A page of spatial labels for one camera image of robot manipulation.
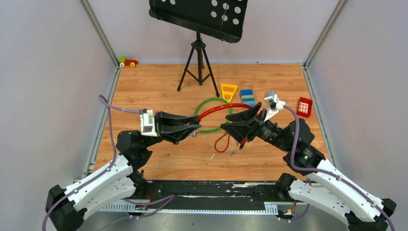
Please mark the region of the red padlock with thin cable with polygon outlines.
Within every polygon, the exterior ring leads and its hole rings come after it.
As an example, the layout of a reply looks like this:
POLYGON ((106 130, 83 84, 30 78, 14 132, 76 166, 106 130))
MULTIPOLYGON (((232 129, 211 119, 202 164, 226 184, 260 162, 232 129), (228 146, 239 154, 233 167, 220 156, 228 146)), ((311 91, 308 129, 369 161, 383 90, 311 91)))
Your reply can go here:
POLYGON ((229 148, 230 143, 230 135, 228 133, 224 133, 221 135, 214 143, 214 149, 218 153, 224 153, 229 148))

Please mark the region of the thick red cable lock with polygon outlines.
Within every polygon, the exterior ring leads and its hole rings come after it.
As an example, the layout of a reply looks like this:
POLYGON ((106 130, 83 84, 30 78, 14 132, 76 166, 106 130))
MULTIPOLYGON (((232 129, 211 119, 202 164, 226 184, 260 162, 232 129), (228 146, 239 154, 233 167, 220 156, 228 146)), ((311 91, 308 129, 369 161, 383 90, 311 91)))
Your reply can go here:
MULTIPOLYGON (((219 105, 219 106, 213 107, 213 108, 211 108, 211 109, 209 109, 209 110, 206 110, 205 112, 199 114, 199 115, 197 116, 196 120, 197 120, 197 122, 199 123, 199 122, 200 122, 203 118, 205 118, 206 116, 208 116, 208 115, 210 115, 210 114, 212 114, 212 113, 214 113, 214 112, 217 112, 217 111, 220 111, 220 110, 224 110, 224 109, 229 109, 229 108, 246 108, 246 109, 251 109, 252 106, 250 106, 250 105, 248 105, 248 104, 245 104, 245 103, 227 103, 227 104, 219 105)), ((215 150, 216 150, 218 153, 223 153, 223 152, 225 152, 225 151, 228 149, 229 143, 230 143, 230 135, 229 135, 227 132, 225 132, 224 135, 221 136, 221 137, 215 142, 214 148, 215 148, 215 150), (220 140, 221 140, 224 136, 226 136, 226 135, 228 135, 227 146, 226 146, 226 148, 225 148, 223 151, 220 151, 220 150, 217 149, 217 142, 220 141, 220 140)))

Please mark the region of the green cable lock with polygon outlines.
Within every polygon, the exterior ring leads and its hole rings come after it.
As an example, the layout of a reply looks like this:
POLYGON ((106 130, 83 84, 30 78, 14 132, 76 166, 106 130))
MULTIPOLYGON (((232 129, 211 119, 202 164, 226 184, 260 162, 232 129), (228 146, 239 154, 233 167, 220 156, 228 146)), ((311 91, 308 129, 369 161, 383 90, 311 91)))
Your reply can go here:
MULTIPOLYGON (((228 104, 228 101, 222 99, 222 98, 209 98, 204 100, 203 102, 201 102, 195 109, 194 114, 197 115, 200 111, 200 109, 207 103, 212 102, 212 101, 219 101, 219 102, 223 102, 225 104, 228 104)), ((196 133, 213 133, 216 131, 221 130, 220 127, 218 128, 213 128, 213 129, 207 129, 207 130, 196 130, 195 132, 192 133, 192 135, 195 135, 196 133)))

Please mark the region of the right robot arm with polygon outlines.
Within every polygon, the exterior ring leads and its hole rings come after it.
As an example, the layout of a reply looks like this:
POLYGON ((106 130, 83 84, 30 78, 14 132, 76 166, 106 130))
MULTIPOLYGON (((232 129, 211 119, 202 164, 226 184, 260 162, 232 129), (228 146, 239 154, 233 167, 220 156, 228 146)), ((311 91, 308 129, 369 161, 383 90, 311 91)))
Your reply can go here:
POLYGON ((320 185, 316 189, 284 173, 275 187, 279 200, 292 198, 305 202, 337 218, 350 231, 395 230, 391 215, 396 203, 367 192, 340 172, 312 145, 314 135, 304 120, 296 116, 285 128, 271 122, 271 117, 284 108, 284 103, 271 103, 269 109, 261 109, 257 104, 228 115, 221 128, 241 146, 260 138, 286 152, 283 159, 294 172, 320 185))

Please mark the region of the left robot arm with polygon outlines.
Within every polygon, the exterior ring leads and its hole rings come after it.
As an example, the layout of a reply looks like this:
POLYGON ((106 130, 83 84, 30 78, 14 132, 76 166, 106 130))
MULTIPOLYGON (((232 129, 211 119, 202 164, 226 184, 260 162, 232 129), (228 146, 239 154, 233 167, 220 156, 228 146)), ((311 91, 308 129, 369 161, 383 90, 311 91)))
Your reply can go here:
POLYGON ((139 171, 152 156, 148 147, 168 141, 179 144, 201 125, 196 115, 173 115, 144 109, 139 130, 118 134, 115 149, 119 154, 76 183, 48 192, 45 211, 58 231, 76 231, 102 207, 120 199, 141 199, 148 193, 148 182, 139 171))

